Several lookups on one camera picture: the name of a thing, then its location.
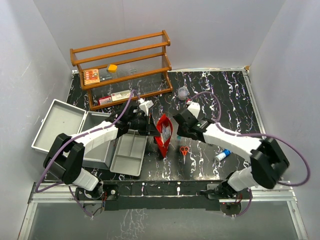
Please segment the orange small scissors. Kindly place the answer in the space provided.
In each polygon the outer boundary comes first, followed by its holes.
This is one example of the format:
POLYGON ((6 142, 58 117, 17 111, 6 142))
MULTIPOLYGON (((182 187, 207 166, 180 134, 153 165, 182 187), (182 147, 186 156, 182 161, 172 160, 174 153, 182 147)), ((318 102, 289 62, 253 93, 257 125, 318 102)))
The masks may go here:
POLYGON ((186 163, 186 156, 187 156, 187 153, 189 152, 189 147, 188 146, 181 146, 180 152, 183 155, 183 164, 185 164, 186 163))

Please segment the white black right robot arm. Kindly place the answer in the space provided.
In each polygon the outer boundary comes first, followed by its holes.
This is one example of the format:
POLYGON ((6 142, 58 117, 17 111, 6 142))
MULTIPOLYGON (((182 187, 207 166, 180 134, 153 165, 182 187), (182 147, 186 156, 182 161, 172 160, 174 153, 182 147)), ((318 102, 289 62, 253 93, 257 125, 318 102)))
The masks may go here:
POLYGON ((238 136, 213 120, 205 117, 198 120, 188 109, 173 118, 178 124, 179 136, 222 147, 250 163, 249 167, 230 173, 214 189, 206 190, 207 195, 233 199, 242 190, 254 186, 273 189, 290 165, 273 137, 238 136))

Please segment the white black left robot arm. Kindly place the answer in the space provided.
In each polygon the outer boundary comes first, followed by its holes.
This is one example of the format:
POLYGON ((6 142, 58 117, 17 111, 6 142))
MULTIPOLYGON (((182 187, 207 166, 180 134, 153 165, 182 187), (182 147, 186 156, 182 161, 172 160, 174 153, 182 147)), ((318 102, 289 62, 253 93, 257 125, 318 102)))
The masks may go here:
POLYGON ((101 180, 83 168, 84 156, 91 150, 127 134, 138 131, 141 136, 159 137, 152 114, 146 114, 137 105, 115 111, 102 123, 73 136, 59 134, 44 162, 44 173, 54 175, 65 185, 76 185, 93 200, 103 195, 101 180))

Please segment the red first aid pouch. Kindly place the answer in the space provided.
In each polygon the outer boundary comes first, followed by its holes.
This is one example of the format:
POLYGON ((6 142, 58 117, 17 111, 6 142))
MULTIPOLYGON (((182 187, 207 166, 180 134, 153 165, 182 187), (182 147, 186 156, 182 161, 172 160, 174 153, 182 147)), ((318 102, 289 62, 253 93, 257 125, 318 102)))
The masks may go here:
POLYGON ((172 122, 165 114, 163 114, 158 120, 156 129, 160 133, 160 136, 155 136, 154 139, 162 157, 165 158, 167 156, 168 147, 173 133, 172 122))

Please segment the white teal tube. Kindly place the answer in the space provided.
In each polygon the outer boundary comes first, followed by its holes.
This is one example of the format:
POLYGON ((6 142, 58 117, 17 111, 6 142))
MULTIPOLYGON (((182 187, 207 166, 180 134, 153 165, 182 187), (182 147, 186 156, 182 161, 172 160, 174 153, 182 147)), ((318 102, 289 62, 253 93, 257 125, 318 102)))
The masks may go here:
POLYGON ((177 143, 178 143, 178 144, 181 143, 181 140, 182 140, 182 137, 181 137, 181 136, 177 136, 177 143))

